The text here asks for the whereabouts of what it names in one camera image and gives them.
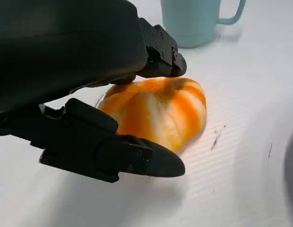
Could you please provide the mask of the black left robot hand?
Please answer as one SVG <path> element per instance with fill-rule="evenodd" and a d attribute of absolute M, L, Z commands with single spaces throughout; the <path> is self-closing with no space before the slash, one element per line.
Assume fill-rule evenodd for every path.
<path fill-rule="evenodd" d="M 118 134 L 118 123 L 75 98 L 84 87 L 136 76 L 175 78 L 187 64 L 176 41 L 127 0 L 0 0 L 0 136 L 41 148 L 40 162 L 114 183 L 120 172 L 185 174 L 172 151 Z"/>

